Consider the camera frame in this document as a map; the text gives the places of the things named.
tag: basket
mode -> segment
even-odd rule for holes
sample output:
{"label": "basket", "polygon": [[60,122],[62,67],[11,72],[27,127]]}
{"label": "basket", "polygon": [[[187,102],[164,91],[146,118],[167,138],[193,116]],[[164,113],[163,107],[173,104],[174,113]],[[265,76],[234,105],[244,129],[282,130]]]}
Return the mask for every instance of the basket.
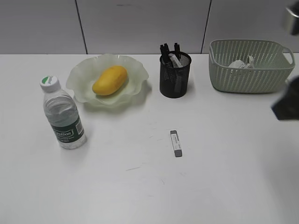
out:
{"label": "basket", "polygon": [[[292,63],[286,59],[287,50]],[[234,69],[236,61],[254,57],[256,69]],[[216,90],[236,93],[269,93],[281,89],[295,67],[292,51],[273,41],[216,40],[210,44],[209,72]]]}

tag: crumpled paper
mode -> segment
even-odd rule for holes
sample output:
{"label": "crumpled paper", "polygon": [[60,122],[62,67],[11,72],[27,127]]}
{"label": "crumpled paper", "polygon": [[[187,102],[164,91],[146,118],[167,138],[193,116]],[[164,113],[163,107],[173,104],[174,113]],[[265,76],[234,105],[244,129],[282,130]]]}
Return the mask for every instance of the crumpled paper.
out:
{"label": "crumpled paper", "polygon": [[229,68],[254,69],[254,58],[253,58],[253,56],[248,55],[248,63],[247,64],[245,64],[241,60],[236,60],[229,65]]}

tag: wall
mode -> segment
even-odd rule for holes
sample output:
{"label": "wall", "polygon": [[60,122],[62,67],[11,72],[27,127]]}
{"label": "wall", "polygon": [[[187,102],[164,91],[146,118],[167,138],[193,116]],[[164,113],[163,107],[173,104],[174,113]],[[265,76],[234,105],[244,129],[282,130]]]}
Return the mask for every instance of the wall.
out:
{"label": "wall", "polygon": [[165,42],[200,53],[210,0],[77,0],[90,54],[157,54]]}
{"label": "wall", "polygon": [[226,38],[274,40],[299,52],[298,37],[281,27],[294,1],[2,0],[0,54],[156,54],[165,42],[208,53],[211,41]]}
{"label": "wall", "polygon": [[1,0],[0,54],[85,54],[74,0]]}
{"label": "wall", "polygon": [[299,37],[282,27],[285,6],[295,0],[213,0],[203,53],[217,39],[262,39],[277,41],[299,52]]}

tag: bottle cap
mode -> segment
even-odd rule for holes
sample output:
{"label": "bottle cap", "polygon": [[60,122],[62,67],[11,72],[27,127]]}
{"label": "bottle cap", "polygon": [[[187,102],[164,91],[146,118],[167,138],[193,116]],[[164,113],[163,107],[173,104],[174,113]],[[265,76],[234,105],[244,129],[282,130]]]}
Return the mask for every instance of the bottle cap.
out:
{"label": "bottle cap", "polygon": [[47,76],[40,82],[41,88],[46,93],[56,92],[61,89],[59,80],[56,76]]}

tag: pen holder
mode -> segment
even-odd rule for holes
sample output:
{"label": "pen holder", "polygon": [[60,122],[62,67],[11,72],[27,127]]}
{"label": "pen holder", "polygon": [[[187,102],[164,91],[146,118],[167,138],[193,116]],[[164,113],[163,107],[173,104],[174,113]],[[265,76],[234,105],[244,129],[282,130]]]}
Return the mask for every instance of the pen holder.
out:
{"label": "pen holder", "polygon": [[172,63],[165,64],[160,57],[160,92],[168,98],[180,98],[187,92],[191,58],[180,52],[178,59],[182,67],[173,68]]}

